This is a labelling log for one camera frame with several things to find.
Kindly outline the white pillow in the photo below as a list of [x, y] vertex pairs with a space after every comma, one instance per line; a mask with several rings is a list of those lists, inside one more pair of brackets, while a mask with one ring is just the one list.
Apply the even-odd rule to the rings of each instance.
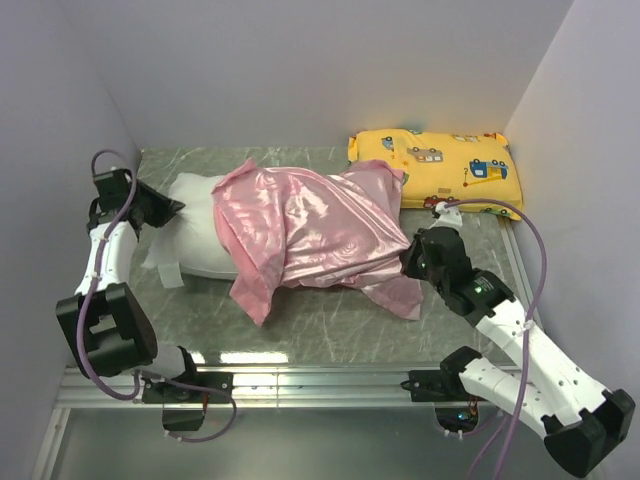
[[179, 288], [183, 276], [233, 281], [237, 268], [219, 241], [214, 221], [212, 192], [220, 176], [181, 173], [169, 187], [168, 197], [184, 207], [156, 230], [142, 267], [155, 270], [162, 285]]

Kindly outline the pink pillowcase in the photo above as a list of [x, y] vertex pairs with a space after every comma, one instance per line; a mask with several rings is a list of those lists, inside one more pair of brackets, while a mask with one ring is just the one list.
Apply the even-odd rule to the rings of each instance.
[[403, 177], [383, 161], [324, 175], [248, 160], [226, 175], [211, 195], [218, 239], [238, 270], [231, 298], [262, 325], [278, 288], [340, 285], [417, 320], [421, 286], [399, 259], [409, 246], [399, 221]]

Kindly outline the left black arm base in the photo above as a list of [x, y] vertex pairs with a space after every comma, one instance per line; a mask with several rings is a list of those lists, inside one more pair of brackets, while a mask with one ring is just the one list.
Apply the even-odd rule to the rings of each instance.
[[[161, 408], [166, 436], [182, 443], [204, 443], [220, 438], [234, 425], [238, 407], [233, 385], [234, 375], [230, 372], [198, 372], [194, 384], [146, 379], [141, 403]], [[215, 433], [194, 437], [205, 426], [208, 411], [214, 406], [230, 406], [229, 419]]]

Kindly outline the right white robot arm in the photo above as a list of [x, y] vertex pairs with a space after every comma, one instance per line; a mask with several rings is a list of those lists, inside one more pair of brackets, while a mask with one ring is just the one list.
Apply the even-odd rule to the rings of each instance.
[[487, 400], [517, 418], [568, 474], [585, 478], [628, 434], [636, 403], [573, 362], [533, 321], [495, 274], [475, 268], [458, 231], [419, 230], [400, 257], [410, 278], [429, 282], [446, 306], [498, 346], [521, 370], [513, 375], [470, 347], [441, 364], [444, 394]]

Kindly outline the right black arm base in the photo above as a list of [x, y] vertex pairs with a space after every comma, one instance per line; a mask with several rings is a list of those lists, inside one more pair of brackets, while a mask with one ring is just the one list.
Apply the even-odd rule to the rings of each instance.
[[497, 409], [482, 413], [483, 399], [466, 392], [441, 370], [410, 370], [400, 388], [409, 393], [412, 403], [434, 405], [436, 427], [444, 436], [464, 440], [488, 429], [501, 417]]

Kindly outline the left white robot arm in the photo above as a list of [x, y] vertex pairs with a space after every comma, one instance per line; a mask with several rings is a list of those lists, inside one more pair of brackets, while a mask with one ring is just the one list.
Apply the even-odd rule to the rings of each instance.
[[184, 207], [138, 181], [128, 169], [95, 174], [98, 196], [89, 208], [91, 250], [73, 296], [56, 304], [56, 317], [83, 375], [108, 395], [122, 400], [103, 380], [138, 373], [166, 381], [179, 402], [201, 390], [191, 354], [181, 346], [158, 343], [150, 320], [129, 286], [130, 269], [144, 226], [166, 225]]

